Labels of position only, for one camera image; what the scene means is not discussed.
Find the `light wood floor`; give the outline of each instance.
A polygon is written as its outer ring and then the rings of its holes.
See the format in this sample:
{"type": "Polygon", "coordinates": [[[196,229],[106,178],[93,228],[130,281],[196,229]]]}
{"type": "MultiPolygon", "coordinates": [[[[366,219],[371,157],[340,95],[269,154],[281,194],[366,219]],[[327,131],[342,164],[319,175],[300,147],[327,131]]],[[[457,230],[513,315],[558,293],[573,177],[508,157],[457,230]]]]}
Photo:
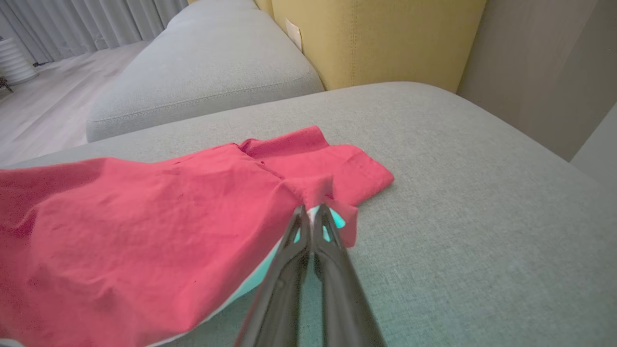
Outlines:
{"type": "Polygon", "coordinates": [[[147,45],[45,64],[34,80],[14,86],[0,100],[0,167],[85,144],[93,103],[147,45]]]}

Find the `sofa seat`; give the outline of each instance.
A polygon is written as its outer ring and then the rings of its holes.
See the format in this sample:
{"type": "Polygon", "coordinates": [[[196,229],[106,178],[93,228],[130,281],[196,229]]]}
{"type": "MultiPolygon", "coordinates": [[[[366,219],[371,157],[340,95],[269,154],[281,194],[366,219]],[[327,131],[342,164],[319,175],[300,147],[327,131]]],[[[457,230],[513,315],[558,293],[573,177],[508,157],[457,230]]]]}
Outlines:
{"type": "MultiPolygon", "coordinates": [[[[268,102],[16,166],[101,156],[162,161],[311,125],[331,144],[362,148],[395,177],[359,206],[349,249],[389,347],[617,341],[617,196],[433,86],[391,82],[268,102]]],[[[168,346],[233,346],[252,298],[168,346]]],[[[321,286],[312,269],[300,311],[299,346],[320,347],[321,286]]]]}
{"type": "Polygon", "coordinates": [[[323,91],[253,0],[200,0],[176,15],[93,106],[88,141],[323,91]]]}

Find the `white ribbed lamp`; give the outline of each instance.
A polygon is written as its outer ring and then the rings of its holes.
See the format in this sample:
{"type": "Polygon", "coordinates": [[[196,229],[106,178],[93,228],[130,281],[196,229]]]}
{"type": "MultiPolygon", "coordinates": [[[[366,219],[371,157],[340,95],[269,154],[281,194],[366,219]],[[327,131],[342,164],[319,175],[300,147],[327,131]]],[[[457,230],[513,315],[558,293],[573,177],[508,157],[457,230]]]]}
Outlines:
{"type": "Polygon", "coordinates": [[[12,38],[0,41],[0,76],[10,85],[16,85],[35,78],[35,68],[24,57],[12,38]]]}

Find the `white label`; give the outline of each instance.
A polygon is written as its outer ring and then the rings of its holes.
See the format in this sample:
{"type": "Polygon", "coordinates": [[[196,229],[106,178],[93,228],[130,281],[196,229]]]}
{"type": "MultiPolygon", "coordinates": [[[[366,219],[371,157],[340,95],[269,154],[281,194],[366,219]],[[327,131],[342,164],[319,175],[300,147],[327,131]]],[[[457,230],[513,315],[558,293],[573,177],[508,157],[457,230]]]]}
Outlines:
{"type": "Polygon", "coordinates": [[[302,36],[300,35],[300,28],[293,25],[289,19],[285,18],[285,26],[287,27],[287,36],[296,44],[296,47],[302,52],[302,36]]]}

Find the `yellow cushion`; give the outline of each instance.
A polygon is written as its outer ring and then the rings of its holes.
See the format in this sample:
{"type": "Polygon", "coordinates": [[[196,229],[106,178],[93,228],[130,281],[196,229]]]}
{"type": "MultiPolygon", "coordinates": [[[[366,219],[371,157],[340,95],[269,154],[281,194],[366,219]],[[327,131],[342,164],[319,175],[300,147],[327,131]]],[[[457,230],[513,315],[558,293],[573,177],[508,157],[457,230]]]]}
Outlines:
{"type": "Polygon", "coordinates": [[[272,0],[326,89],[415,81],[456,91],[485,0],[272,0]]]}
{"type": "Polygon", "coordinates": [[[271,0],[255,0],[257,7],[260,10],[266,12],[270,15],[270,17],[274,18],[274,12],[272,11],[272,1],[271,0]]]}

